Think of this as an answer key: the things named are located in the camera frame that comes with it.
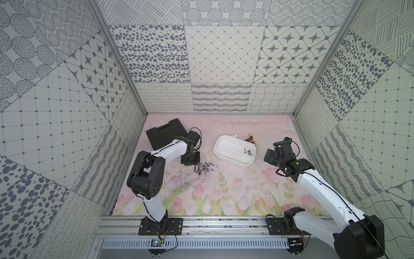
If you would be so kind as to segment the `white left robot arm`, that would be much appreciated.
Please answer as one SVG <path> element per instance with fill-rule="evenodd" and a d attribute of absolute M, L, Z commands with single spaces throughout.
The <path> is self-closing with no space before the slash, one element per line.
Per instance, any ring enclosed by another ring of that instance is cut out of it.
<path fill-rule="evenodd" d="M 177 158 L 181 159 L 184 166 L 198 164 L 201 143 L 201 131 L 191 130 L 185 137 L 177 137 L 158 150 L 141 151 L 137 155 L 127 178 L 127 187 L 142 200 L 150 223 L 163 228 L 168 222 L 168 212 L 158 195 L 162 188 L 166 165 Z"/>

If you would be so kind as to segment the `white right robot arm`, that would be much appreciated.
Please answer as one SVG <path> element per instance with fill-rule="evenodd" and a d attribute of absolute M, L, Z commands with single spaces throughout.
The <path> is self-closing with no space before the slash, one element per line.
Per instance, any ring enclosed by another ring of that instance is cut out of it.
<path fill-rule="evenodd" d="M 347 201 L 319 174 L 307 159 L 298 159 L 289 137 L 273 143 L 264 161 L 277 167 L 276 175 L 290 178 L 305 190 L 331 216 L 334 224 L 312 216 L 302 207 L 284 212 L 285 232 L 309 234 L 331 246 L 342 259 L 379 259 L 386 255 L 384 224 Z"/>

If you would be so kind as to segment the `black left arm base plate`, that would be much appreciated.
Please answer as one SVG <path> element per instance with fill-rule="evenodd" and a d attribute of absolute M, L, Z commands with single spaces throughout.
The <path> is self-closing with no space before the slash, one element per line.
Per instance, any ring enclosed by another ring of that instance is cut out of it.
<path fill-rule="evenodd" d="M 150 235 L 181 235 L 183 227 L 183 218 L 163 218 L 161 222 L 153 221 L 149 217 L 145 217 L 141 220 L 139 235 L 150 236 Z"/>

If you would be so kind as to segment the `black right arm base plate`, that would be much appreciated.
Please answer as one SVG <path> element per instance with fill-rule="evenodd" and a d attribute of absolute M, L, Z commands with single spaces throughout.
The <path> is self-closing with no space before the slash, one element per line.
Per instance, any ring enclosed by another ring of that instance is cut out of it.
<path fill-rule="evenodd" d="M 298 229 L 287 228 L 283 223 L 282 218 L 275 218 L 272 215 L 268 215 L 265 218 L 267 224 L 269 235 L 296 235 L 300 236 L 301 234 L 309 235 L 307 232 L 302 232 Z"/>

